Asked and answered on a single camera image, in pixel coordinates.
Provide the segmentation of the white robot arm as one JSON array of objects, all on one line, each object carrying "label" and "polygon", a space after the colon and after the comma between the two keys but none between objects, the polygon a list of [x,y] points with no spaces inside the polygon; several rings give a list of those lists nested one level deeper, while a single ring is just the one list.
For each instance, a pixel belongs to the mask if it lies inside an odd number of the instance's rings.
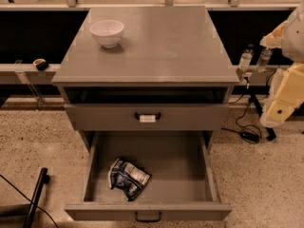
[{"label": "white robot arm", "polygon": [[266,48],[280,48],[293,61],[273,77],[269,97],[262,108],[260,122],[265,127],[283,124],[304,103],[304,3],[272,32],[260,40]]}]

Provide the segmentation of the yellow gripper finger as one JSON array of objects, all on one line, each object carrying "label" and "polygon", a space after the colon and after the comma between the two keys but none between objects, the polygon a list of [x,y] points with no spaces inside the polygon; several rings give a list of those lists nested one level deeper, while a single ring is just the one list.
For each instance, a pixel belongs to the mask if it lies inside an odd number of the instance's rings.
[{"label": "yellow gripper finger", "polygon": [[265,48],[286,48],[287,26],[288,21],[283,21],[273,31],[263,36],[259,44]]},{"label": "yellow gripper finger", "polygon": [[273,77],[260,123],[269,128],[283,124],[304,103],[304,64],[279,68]]}]

